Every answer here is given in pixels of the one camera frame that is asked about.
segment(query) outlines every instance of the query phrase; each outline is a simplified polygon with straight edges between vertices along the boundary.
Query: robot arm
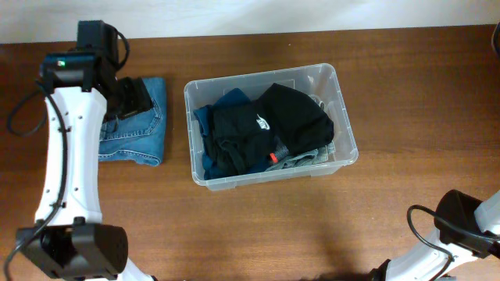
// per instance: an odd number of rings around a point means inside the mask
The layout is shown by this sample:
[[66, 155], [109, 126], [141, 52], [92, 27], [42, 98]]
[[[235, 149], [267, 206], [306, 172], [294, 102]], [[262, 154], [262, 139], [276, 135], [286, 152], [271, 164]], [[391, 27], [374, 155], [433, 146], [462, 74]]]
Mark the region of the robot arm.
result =
[[371, 272], [371, 281], [402, 281], [435, 280], [444, 276], [450, 270], [478, 258], [486, 258], [490, 254], [500, 258], [500, 191], [485, 202], [452, 190], [439, 203], [436, 214], [451, 222], [454, 226], [464, 229], [476, 236], [459, 232], [439, 220], [434, 220], [436, 226], [426, 237], [426, 240], [440, 248], [449, 251], [448, 255], [435, 250], [423, 243], [418, 243], [410, 252], [386, 261], [379, 269]]
[[152, 107], [140, 79], [116, 79], [124, 64], [117, 62], [118, 35], [102, 21], [79, 22], [77, 49], [49, 54], [41, 66], [49, 120], [45, 186], [35, 227], [18, 229], [16, 242], [53, 279], [155, 280], [128, 258], [125, 230], [102, 224], [98, 199], [103, 120]]

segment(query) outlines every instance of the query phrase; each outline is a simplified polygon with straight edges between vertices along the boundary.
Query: red tag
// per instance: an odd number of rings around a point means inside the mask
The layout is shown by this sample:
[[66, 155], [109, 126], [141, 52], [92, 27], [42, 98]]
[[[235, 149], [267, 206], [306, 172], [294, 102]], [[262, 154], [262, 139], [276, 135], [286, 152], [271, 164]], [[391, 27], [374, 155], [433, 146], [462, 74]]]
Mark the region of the red tag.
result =
[[276, 158], [276, 155], [274, 153], [271, 153], [270, 156], [271, 156], [271, 160], [273, 160], [274, 164], [278, 163], [278, 158]]

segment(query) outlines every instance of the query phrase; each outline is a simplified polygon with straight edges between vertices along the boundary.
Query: nike logo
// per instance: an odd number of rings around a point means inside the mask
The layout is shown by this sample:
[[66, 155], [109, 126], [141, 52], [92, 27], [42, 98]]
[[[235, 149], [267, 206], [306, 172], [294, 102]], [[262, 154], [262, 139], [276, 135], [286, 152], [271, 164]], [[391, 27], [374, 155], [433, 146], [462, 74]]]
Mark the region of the nike logo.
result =
[[257, 119], [257, 123], [259, 124], [260, 129], [263, 129], [263, 130], [271, 129], [271, 127], [269, 126], [269, 124], [267, 123], [267, 121], [264, 118], [260, 117], [259, 114], [257, 114], [257, 117], [259, 117]]

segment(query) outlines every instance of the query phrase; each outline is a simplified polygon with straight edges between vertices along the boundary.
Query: wood grain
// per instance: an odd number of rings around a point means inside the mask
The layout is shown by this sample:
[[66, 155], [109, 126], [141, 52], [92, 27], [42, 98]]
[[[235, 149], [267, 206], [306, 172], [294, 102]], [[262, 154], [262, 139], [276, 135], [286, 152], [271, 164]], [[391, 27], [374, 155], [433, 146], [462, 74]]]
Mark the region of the wood grain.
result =
[[[417, 243], [413, 204], [435, 208], [458, 189], [480, 199], [500, 181], [500, 61], [493, 26], [137, 39], [121, 76], [167, 82], [165, 161], [99, 164], [104, 222], [122, 226], [130, 256], [159, 280], [297, 280], [364, 273]], [[73, 43], [0, 45], [0, 121], [27, 92], [47, 52]], [[210, 192], [191, 178], [183, 88], [197, 79], [319, 62], [338, 74], [359, 160], [331, 176]], [[43, 104], [27, 105], [28, 128]], [[30, 226], [45, 176], [47, 127], [0, 130], [0, 259]], [[416, 215], [422, 233], [430, 218]], [[47, 279], [24, 257], [16, 280]], [[464, 265], [461, 280], [496, 280], [498, 260]]]

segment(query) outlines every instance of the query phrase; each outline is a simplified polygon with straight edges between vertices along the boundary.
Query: plastic storage bin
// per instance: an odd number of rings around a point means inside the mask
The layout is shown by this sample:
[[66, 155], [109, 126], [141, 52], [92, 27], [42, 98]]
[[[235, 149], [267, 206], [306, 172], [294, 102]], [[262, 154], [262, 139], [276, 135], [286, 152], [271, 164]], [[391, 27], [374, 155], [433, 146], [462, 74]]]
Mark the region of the plastic storage bin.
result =
[[[328, 161], [299, 168], [203, 180], [205, 170], [202, 166], [202, 154], [204, 148], [198, 121], [193, 115], [193, 110], [205, 105], [213, 105], [220, 97], [236, 87], [240, 88], [251, 100], [255, 100], [273, 83], [292, 87], [308, 95], [313, 94], [324, 102], [325, 112], [334, 121], [335, 132], [334, 152], [328, 155]], [[187, 133], [189, 134], [193, 180], [210, 190], [224, 190], [245, 184], [264, 183], [297, 176], [328, 175], [335, 173], [345, 165], [354, 163], [358, 158], [358, 148], [338, 85], [337, 74], [334, 67], [329, 64], [191, 81], [184, 88], [184, 99], [186, 101]]]

